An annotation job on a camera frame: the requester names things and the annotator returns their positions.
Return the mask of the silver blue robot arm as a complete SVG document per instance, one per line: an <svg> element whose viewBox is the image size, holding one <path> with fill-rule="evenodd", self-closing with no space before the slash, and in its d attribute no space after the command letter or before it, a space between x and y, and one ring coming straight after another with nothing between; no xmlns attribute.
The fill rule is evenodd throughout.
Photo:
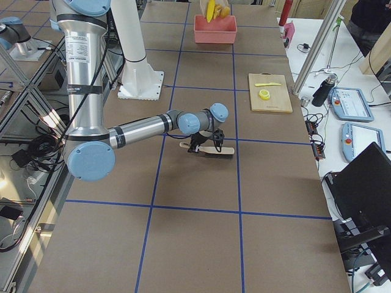
<svg viewBox="0 0 391 293"><path fill-rule="evenodd" d="M114 167L115 149L174 129L191 138L187 144L191 153L233 153L222 145L220 125L226 121L228 109L221 103L198 112L170 110L104 127L101 68L110 22L115 23L124 56L119 97L157 100L163 84L163 72L147 62L134 1L51 1L50 21L65 35L70 124L64 133L63 156L75 178L100 180Z"/></svg>

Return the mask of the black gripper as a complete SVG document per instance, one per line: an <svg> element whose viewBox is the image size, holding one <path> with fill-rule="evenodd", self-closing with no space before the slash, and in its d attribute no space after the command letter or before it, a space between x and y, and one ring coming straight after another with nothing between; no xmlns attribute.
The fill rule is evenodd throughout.
<svg viewBox="0 0 391 293"><path fill-rule="evenodd" d="M202 146L207 140L213 142L213 147L221 148L224 142L224 132L223 130L217 128L213 132L201 131L193 134L191 136L190 145L191 147Z"/></svg>

